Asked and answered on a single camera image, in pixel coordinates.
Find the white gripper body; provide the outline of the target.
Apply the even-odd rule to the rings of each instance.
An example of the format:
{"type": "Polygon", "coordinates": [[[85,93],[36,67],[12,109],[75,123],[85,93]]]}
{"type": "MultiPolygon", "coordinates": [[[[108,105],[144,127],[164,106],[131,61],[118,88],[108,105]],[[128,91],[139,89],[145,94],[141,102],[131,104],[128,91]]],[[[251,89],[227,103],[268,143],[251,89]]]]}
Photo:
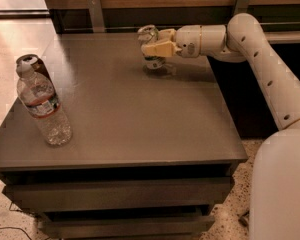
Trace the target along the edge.
{"type": "Polygon", "coordinates": [[[199,25],[183,26],[177,30],[175,42],[183,58],[196,58],[200,55],[201,27],[199,25]]]}

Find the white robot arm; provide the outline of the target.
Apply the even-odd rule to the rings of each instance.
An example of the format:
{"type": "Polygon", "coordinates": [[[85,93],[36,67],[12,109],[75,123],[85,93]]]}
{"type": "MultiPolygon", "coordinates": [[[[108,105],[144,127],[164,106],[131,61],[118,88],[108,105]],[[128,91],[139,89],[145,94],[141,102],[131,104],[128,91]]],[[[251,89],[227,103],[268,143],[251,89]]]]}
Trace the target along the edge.
{"type": "Polygon", "coordinates": [[[278,131],[260,146],[254,160],[249,240],[300,240],[300,81],[269,44],[252,15],[239,13],[226,25],[188,25],[138,30],[150,69],[174,55],[210,56],[249,63],[278,131]]]}

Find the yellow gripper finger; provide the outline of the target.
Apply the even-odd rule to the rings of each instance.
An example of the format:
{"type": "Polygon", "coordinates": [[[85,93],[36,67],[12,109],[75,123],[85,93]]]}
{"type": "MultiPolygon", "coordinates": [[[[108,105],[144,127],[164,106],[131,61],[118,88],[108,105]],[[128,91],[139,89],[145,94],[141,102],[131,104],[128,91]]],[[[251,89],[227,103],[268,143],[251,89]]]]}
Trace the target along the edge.
{"type": "Polygon", "coordinates": [[[141,51],[145,56],[172,57],[181,51],[175,42],[169,40],[147,43],[141,46],[141,51]]]}
{"type": "Polygon", "coordinates": [[[160,30],[158,32],[158,40],[159,41],[163,41],[163,40],[174,41],[175,35],[176,35],[175,29],[170,28],[170,29],[160,30]]]}

